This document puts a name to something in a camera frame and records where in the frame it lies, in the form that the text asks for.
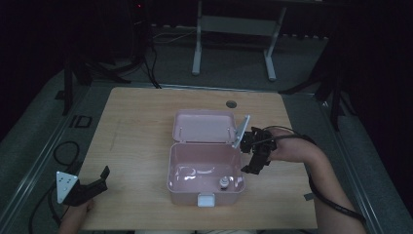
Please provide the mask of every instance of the round hole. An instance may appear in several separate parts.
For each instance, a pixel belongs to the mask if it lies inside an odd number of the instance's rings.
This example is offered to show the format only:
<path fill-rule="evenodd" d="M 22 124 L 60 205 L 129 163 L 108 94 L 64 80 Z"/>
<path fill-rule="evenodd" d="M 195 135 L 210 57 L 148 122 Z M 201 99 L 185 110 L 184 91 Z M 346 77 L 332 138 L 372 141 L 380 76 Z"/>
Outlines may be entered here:
<path fill-rule="evenodd" d="M 226 105 L 228 106 L 228 108 L 235 108 L 237 107 L 237 103 L 234 100 L 228 100 Z"/>

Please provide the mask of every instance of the person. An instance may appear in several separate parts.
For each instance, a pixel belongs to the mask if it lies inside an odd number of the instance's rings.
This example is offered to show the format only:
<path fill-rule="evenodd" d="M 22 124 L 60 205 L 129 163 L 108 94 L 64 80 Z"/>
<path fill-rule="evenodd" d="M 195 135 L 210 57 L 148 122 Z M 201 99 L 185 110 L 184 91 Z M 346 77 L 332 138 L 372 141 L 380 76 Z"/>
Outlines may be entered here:
<path fill-rule="evenodd" d="M 268 131 L 274 137 L 291 135 L 291 132 L 281 128 L 271 128 Z M 304 163 L 310 170 L 314 185 L 325 198 L 340 206 L 355 211 L 354 206 L 346 196 L 338 181 L 327 156 L 316 145 L 302 138 L 277 139 L 277 149 L 269 157 L 272 161 Z M 315 196 L 315 210 L 318 232 L 323 233 L 366 233 L 363 224 L 353 217 L 341 214 Z M 77 233 L 94 201 L 90 200 L 79 207 L 71 207 L 61 220 L 59 234 Z"/>
<path fill-rule="evenodd" d="M 78 207 L 66 207 L 61 218 L 58 234 L 76 234 L 79 232 L 88 212 L 94 207 L 91 199 Z"/>

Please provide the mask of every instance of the black wire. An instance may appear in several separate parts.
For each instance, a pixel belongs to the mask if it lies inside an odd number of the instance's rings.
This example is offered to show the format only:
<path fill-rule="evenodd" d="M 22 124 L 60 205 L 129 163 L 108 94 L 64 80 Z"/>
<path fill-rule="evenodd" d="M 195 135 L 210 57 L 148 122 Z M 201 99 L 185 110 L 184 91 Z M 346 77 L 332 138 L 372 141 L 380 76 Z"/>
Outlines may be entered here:
<path fill-rule="evenodd" d="M 359 221 L 361 221 L 362 223 L 365 223 L 365 217 L 359 213 L 353 212 L 347 208 L 344 208 L 330 200 L 328 200 L 327 198 L 325 198 L 316 188 L 316 186 L 314 185 L 313 179 L 311 178 L 311 176 L 309 175 L 309 183 L 310 183 L 310 188 L 313 191 L 314 195 L 316 195 L 317 198 L 319 198 L 323 203 L 325 203 L 327 206 L 329 206 L 330 208 L 336 210 L 337 212 L 343 214 L 343 215 L 347 215 L 350 217 L 353 217 L 355 219 L 358 219 Z"/>
<path fill-rule="evenodd" d="M 260 143 L 264 143 L 264 142 L 267 142 L 267 141 L 273 141 L 273 140 L 277 140 L 277 139 L 283 139 L 283 138 L 303 138 L 303 136 L 301 136 L 299 134 L 274 136 L 274 137 L 271 137 L 271 138 L 266 138 L 266 139 L 263 139 L 263 140 L 253 142 L 251 145 L 260 144 Z"/>
<path fill-rule="evenodd" d="M 147 70 L 147 75 L 149 77 L 149 80 L 151 81 L 152 85 L 157 88 L 157 89 L 162 89 L 162 87 L 158 84 L 158 82 L 155 79 L 155 74 L 154 74 L 154 67 L 155 67 L 155 63 L 156 63 L 156 59 L 157 59 L 157 54 L 155 53 L 155 59 L 154 59 L 154 63 L 152 64 L 152 69 L 149 68 L 148 65 L 148 61 L 146 58 L 143 59 L 145 66 L 146 66 L 146 70 Z"/>
<path fill-rule="evenodd" d="M 100 7 L 101 5 L 97 4 L 95 1 L 94 1 L 94 4 L 95 4 L 99 14 L 101 16 L 103 16 L 104 13 L 103 13 L 102 8 Z M 121 66 L 121 67 L 115 67 L 115 68 L 112 68 L 112 69 L 107 68 L 108 70 L 113 71 L 117 74 L 124 73 L 124 72 L 130 71 L 130 70 L 138 69 L 138 66 L 140 66 L 140 64 L 141 64 L 141 61 L 139 59 L 133 57 L 134 56 L 134 51 L 135 51 L 135 39 L 134 38 L 136 37 L 135 31 L 134 31 L 135 25 L 134 25 L 134 22 L 132 21 L 132 18 L 131 18 L 131 11 L 128 11 L 128 16 L 129 16 L 129 20 L 130 20 L 130 23 L 131 23 L 131 38 L 132 38 L 132 40 L 131 40 L 131 54 L 130 54 L 131 63 L 127 64 L 127 65 L 124 65 L 124 66 Z"/>
<path fill-rule="evenodd" d="M 61 161 L 57 158 L 57 150 L 60 149 L 63 145 L 68 144 L 68 143 L 74 144 L 74 145 L 76 146 L 76 153 L 75 153 L 75 156 L 73 157 L 73 160 L 72 160 L 70 163 L 63 163 L 63 162 L 61 162 Z M 67 166 L 67 167 L 68 167 L 67 170 L 69 170 L 70 167 L 71 167 L 71 166 L 76 162 L 76 160 L 78 159 L 79 153 L 80 153 L 79 144 L 78 144 L 77 142 L 73 141 L 73 140 L 69 140 L 69 141 L 62 142 L 62 143 L 60 143 L 60 144 L 58 144 L 58 145 L 56 146 L 55 150 L 53 151 L 53 157 L 55 158 L 55 160 L 56 160 L 59 164 L 61 164 L 61 165 L 63 165 L 63 166 Z"/>
<path fill-rule="evenodd" d="M 297 134 L 297 135 L 300 135 L 298 132 L 296 132 L 296 131 L 294 131 L 294 130 L 292 130 L 292 129 L 288 128 L 288 127 L 279 126 L 279 125 L 272 125 L 272 126 L 268 126 L 268 127 L 265 127 L 265 128 L 264 128 L 264 129 L 262 129 L 262 130 L 264 130 L 264 131 L 268 131 L 268 130 L 270 130 L 270 129 L 285 129 L 285 130 L 289 130 L 289 131 L 291 131 L 291 132 L 293 132 L 293 133 L 295 133 L 295 134 Z"/>
<path fill-rule="evenodd" d="M 155 81 L 155 84 L 158 86 L 158 88 L 162 89 L 161 86 L 158 84 L 158 81 L 155 78 L 155 64 L 158 58 L 158 53 L 156 52 L 155 48 L 152 48 L 152 51 L 155 54 L 154 63 L 152 63 L 152 69 L 151 69 L 152 79 Z"/>
<path fill-rule="evenodd" d="M 76 146 L 76 153 L 75 153 L 75 155 L 74 155 L 74 157 L 73 157 L 73 159 L 71 160 L 70 163 L 63 163 L 57 158 L 57 150 L 60 149 L 63 145 L 68 144 L 68 143 L 74 144 Z M 79 166 L 81 165 L 81 163 L 76 162 L 78 157 L 79 157 L 79 154 L 80 154 L 79 144 L 76 141 L 73 141 L 73 140 L 68 140 L 68 141 L 65 141 L 65 142 L 62 142 L 62 143 L 58 144 L 56 146 L 54 152 L 53 152 L 55 160 L 59 164 L 61 164 L 63 166 L 66 166 L 65 172 L 69 173 L 69 174 L 74 174 L 80 168 Z M 29 234 L 33 233 L 33 219 L 34 219 L 34 216 L 36 215 L 37 210 L 39 209 L 40 205 L 43 203 L 43 201 L 45 200 L 46 197 L 48 197 L 48 204 L 49 204 L 49 209 L 51 210 L 51 213 L 52 213 L 52 218 L 55 220 L 57 225 L 60 225 L 61 218 L 58 217 L 58 215 L 56 213 L 56 210 L 55 210 L 55 207 L 53 206 L 53 202 L 52 202 L 53 201 L 52 200 L 52 194 L 53 194 L 55 189 L 56 189 L 56 180 L 54 180 L 54 182 L 52 183 L 50 188 L 42 195 L 41 199 L 39 200 L 39 202 L 34 207 L 34 210 L 31 213 L 30 219 L 29 219 L 29 222 L 28 222 L 28 232 L 29 232 Z"/>
<path fill-rule="evenodd" d="M 62 219 L 66 213 L 69 211 L 70 206 L 67 206 L 66 211 L 64 211 L 64 213 L 61 215 L 60 219 Z"/>

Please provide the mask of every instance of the dark background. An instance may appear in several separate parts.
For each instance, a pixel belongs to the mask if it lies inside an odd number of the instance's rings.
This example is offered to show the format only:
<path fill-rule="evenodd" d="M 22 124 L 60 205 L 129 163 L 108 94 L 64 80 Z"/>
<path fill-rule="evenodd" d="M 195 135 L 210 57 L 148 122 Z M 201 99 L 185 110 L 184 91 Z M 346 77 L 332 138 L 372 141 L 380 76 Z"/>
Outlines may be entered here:
<path fill-rule="evenodd" d="M 113 2 L 99 1 L 99 5 L 96 2 L 1 3 L 0 138 L 7 134 L 45 83 L 62 70 L 72 46 L 95 60 L 112 62 L 116 57 L 116 45 L 110 36 L 115 32 L 110 29 L 110 23 L 104 21 L 106 15 L 102 11 L 105 4 L 109 6 Z M 231 10 L 233 16 L 272 19 L 279 9 L 272 1 L 255 1 L 253 6 L 250 2 L 211 0 L 206 4 L 206 11 L 219 15 Z M 149 21 L 158 26 L 196 24 L 196 1 L 154 0 L 148 5 L 151 6 Z M 357 7 L 349 10 L 343 6 L 291 4 L 282 33 L 296 34 L 299 38 L 305 35 L 330 38 L 328 46 L 334 53 L 324 59 L 336 59 L 334 55 L 343 59 L 343 90 L 349 93 L 359 119 L 412 213 L 412 3 L 366 0 L 352 5 Z M 127 20 L 120 17 L 116 23 L 127 23 Z M 122 48 L 120 51 L 121 56 L 128 56 L 122 53 Z"/>

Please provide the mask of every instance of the wooden table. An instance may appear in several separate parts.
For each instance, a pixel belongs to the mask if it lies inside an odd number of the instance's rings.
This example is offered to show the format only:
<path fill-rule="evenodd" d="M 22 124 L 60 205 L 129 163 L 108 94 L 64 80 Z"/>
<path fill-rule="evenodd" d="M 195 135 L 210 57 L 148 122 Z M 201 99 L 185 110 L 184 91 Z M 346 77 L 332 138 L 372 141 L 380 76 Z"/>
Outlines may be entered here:
<path fill-rule="evenodd" d="M 107 101 L 79 174 L 82 183 L 109 166 L 108 190 L 95 197 L 87 230 L 217 230 L 316 228 L 303 164 L 272 162 L 260 175 L 244 175 L 245 190 L 233 206 L 176 206 L 169 196 L 169 149 L 179 109 L 228 110 L 236 124 L 290 127 L 278 94 L 205 90 L 115 88 Z M 243 154 L 247 164 L 251 155 Z"/>

